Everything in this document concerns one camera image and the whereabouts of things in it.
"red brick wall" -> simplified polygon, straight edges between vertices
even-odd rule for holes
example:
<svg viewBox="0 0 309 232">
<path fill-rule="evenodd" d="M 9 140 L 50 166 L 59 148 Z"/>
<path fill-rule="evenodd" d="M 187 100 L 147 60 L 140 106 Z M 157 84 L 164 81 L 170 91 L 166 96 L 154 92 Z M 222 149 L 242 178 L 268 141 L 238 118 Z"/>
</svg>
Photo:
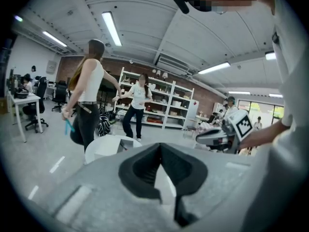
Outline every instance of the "red brick wall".
<svg viewBox="0 0 309 232">
<path fill-rule="evenodd" d="M 68 77 L 72 77 L 81 60 L 82 57 L 62 57 L 59 64 L 56 81 L 66 81 Z M 144 72 L 149 76 L 154 75 L 152 73 L 152 68 L 136 63 L 130 64 L 126 61 L 105 58 L 102 61 L 102 65 L 106 71 L 110 71 L 110 74 L 113 75 L 120 75 L 122 67 L 124 67 L 125 70 L 129 72 L 138 74 L 142 74 Z M 179 86 L 186 87 L 188 89 L 194 88 L 193 99 L 199 101 L 198 111 L 203 111 L 208 116 L 211 115 L 215 102 L 223 103 L 224 99 L 220 96 L 185 79 L 178 78 L 169 74 L 169 77 L 166 79 L 166 81 L 171 83 L 176 81 L 176 84 Z"/>
</svg>

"air conditioner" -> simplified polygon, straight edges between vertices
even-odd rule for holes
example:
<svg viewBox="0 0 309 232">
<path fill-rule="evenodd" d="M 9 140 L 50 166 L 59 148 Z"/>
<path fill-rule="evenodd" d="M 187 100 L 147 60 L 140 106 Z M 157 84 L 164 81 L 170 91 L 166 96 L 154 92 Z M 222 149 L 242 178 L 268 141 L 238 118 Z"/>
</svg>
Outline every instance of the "air conditioner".
<svg viewBox="0 0 309 232">
<path fill-rule="evenodd" d="M 187 64 L 163 54 L 159 56 L 156 66 L 176 75 L 192 75 Z"/>
</svg>

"window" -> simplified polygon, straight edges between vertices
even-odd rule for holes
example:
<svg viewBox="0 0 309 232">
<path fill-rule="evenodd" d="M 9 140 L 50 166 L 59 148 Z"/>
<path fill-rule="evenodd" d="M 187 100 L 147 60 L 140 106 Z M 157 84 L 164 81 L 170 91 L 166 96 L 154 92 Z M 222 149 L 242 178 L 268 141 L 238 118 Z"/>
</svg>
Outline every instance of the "window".
<svg viewBox="0 0 309 232">
<path fill-rule="evenodd" d="M 263 128 L 276 123 L 283 117 L 284 113 L 284 107 L 282 106 L 252 101 L 239 101 L 238 108 L 249 113 L 249 118 L 253 124 L 257 122 L 257 118 L 260 116 Z"/>
</svg>

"metal shelving unit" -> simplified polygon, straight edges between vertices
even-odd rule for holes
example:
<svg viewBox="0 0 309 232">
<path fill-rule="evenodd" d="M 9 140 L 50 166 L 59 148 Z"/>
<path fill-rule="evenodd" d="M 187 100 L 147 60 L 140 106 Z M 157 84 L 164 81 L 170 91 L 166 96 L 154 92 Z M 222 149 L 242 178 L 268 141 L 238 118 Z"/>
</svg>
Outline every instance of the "metal shelving unit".
<svg viewBox="0 0 309 232">
<path fill-rule="evenodd" d="M 121 88 L 132 87 L 133 86 L 132 83 L 136 83 L 139 76 L 140 74 L 125 71 L 125 68 L 123 67 L 121 74 L 120 74 L 120 78 L 119 78 L 119 85 L 121 86 Z M 127 80 L 128 78 L 130 79 L 130 83 L 125 82 L 125 80 Z M 194 89 L 190 90 L 185 87 L 176 85 L 175 81 L 173 83 L 169 83 L 169 82 L 165 82 L 163 80 L 159 80 L 159 79 L 152 78 L 152 77 L 149 77 L 149 83 L 156 84 L 156 89 L 151 90 L 153 94 L 153 98 L 154 96 L 160 96 L 161 98 L 163 97 L 163 99 L 166 99 L 168 103 L 165 104 L 159 101 L 151 102 L 151 104 L 155 104 L 156 107 L 158 107 L 158 105 L 161 105 L 162 106 L 161 111 L 163 111 L 163 113 L 155 113 L 155 112 L 149 112 L 147 110 L 144 110 L 144 114 L 146 116 L 148 117 L 156 116 L 157 118 L 160 118 L 162 120 L 163 122 L 162 124 L 148 122 L 148 121 L 144 121 L 142 122 L 142 124 L 159 126 L 159 127 L 162 127 L 162 129 L 164 129 L 165 127 L 185 129 L 188 108 L 193 98 Z M 181 94 L 182 95 L 186 94 L 189 97 L 189 99 L 182 97 Z M 181 102 L 181 106 L 172 105 L 173 101 Z M 116 102 L 114 104 L 115 112 L 117 109 L 127 110 L 128 108 L 129 106 L 123 107 L 121 105 L 117 105 Z M 177 115 L 171 115 L 170 114 L 171 112 L 175 112 L 177 113 Z"/>
</svg>

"white tank top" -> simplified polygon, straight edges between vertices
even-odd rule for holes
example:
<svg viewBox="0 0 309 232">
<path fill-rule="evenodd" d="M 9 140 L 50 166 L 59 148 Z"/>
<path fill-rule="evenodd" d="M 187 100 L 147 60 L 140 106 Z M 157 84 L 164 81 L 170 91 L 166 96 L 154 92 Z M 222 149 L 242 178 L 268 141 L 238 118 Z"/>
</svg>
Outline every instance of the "white tank top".
<svg viewBox="0 0 309 232">
<path fill-rule="evenodd" d="M 100 88 L 100 84 L 102 81 L 102 78 L 104 76 L 104 69 L 101 65 L 101 63 L 97 61 L 97 65 L 95 69 L 91 72 L 87 87 L 83 91 L 82 95 L 78 99 L 79 102 L 96 102 L 97 101 L 97 94 L 98 89 Z"/>
</svg>

